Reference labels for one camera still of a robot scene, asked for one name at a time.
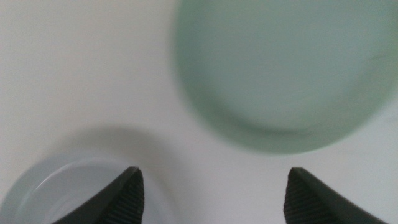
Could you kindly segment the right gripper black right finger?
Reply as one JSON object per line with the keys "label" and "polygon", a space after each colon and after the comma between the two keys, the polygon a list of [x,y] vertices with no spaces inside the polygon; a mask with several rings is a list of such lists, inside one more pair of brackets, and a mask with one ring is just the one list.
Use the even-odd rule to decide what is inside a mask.
{"label": "right gripper black right finger", "polygon": [[289,171],[283,211],[288,224],[383,223],[301,167]]}

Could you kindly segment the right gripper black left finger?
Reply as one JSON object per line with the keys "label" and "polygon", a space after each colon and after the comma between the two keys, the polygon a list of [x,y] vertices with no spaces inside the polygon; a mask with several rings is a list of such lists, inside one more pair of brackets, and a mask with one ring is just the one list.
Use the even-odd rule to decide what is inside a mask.
{"label": "right gripper black left finger", "polygon": [[144,179],[138,167],[122,174],[55,224],[141,224]]}

